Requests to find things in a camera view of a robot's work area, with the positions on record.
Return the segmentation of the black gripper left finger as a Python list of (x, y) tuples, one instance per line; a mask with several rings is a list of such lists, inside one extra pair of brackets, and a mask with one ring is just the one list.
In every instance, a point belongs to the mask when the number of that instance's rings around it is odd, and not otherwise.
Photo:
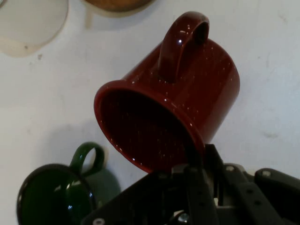
[(173, 173), (153, 172), (82, 220), (83, 225), (217, 225), (208, 175), (216, 173), (218, 152)]

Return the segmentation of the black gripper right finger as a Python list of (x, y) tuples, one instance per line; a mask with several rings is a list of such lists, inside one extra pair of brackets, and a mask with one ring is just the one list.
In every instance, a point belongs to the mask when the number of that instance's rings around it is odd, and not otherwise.
[(241, 225), (298, 225), (300, 180), (263, 168), (254, 175), (238, 164), (225, 164), (215, 145), (205, 145), (204, 167), (220, 221)]

